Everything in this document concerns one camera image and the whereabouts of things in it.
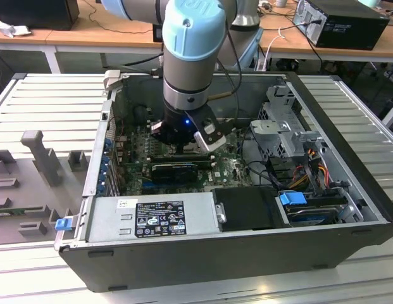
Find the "desk leg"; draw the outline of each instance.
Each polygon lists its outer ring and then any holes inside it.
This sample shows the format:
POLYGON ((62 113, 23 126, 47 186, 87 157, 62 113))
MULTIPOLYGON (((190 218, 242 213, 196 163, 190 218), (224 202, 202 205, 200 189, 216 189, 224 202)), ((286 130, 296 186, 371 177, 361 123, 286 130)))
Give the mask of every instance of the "desk leg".
POLYGON ((57 50, 54 46, 43 46, 42 52, 46 55, 47 63, 49 64, 51 73, 61 74, 64 72, 58 64, 57 50))
POLYGON ((388 112, 388 114, 386 114, 382 122, 386 125, 386 127, 390 127, 393 124, 393 108, 388 112))

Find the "black computer case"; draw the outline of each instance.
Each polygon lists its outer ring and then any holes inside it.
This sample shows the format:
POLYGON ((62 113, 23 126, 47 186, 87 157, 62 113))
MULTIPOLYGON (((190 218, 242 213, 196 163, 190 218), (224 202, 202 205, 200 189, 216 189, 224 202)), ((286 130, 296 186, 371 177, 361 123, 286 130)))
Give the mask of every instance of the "black computer case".
POLYGON ((77 0, 0 0, 0 20, 30 29, 70 30, 78 18, 77 0))
POLYGON ((389 18, 357 0, 300 0, 294 24, 321 20, 299 30, 318 48, 372 50, 389 18))

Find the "white table frame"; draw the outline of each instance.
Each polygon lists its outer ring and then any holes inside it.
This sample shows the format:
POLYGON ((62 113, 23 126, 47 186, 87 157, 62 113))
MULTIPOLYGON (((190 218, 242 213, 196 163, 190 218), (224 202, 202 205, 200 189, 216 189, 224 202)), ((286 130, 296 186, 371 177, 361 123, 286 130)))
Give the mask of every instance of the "white table frame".
MULTIPOLYGON (((115 53, 115 54, 158 54, 161 50, 158 47, 122 47, 122 46, 68 46, 52 44, 19 44, 19 43, 0 43, 0 50, 9 51, 39 51, 46 55, 46 60, 51 73, 63 73, 63 67, 58 61, 58 53, 115 53)), ((329 61, 357 61, 357 62, 389 62, 393 63, 393 57, 372 56, 372 55, 332 55, 321 54, 323 60, 329 61)), ((283 53, 272 52, 268 54, 267 60, 271 58, 306 59, 316 60, 317 56, 309 53, 283 53)), ((393 123, 393 109, 389 111, 383 119, 386 126, 393 123)))
POLYGON ((115 53, 115 54, 158 54, 158 47, 122 47, 122 46, 65 46, 50 44, 18 44, 0 43, 0 50, 43 52, 51 73, 63 73, 63 67, 58 61, 58 53, 115 53))

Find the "warning label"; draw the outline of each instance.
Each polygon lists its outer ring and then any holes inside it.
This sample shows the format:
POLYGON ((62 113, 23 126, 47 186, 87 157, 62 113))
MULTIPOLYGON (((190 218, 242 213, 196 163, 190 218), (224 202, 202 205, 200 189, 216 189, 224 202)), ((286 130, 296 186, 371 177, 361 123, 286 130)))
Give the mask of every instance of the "warning label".
POLYGON ((135 207, 135 236, 177 236, 186 234, 183 201, 138 203, 135 207))

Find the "floor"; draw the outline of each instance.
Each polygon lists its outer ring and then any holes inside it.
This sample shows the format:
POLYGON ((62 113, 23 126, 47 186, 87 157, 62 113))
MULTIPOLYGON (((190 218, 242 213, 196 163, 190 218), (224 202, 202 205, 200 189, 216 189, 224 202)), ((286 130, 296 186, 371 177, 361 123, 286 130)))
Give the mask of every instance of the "floor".
MULTIPOLYGON (((60 65, 65 73, 104 73, 101 57, 97 53, 59 53, 60 65)), ((109 65, 121 65, 147 58, 142 54, 107 54, 109 65)), ((158 60, 139 66, 139 69, 150 70, 158 66, 158 60)), ((306 60, 299 62, 299 74, 318 74, 319 61, 306 60)), ((332 63, 326 68, 332 73, 339 73, 351 89, 371 108, 377 115, 386 107, 393 106, 393 84, 383 76, 385 69, 379 64, 374 67, 367 63, 341 63, 336 70, 332 63)), ((273 61, 271 70, 277 70, 273 61)), ((9 82, 14 73, 49 73, 46 58, 42 52, 0 51, 0 93, 9 82)))

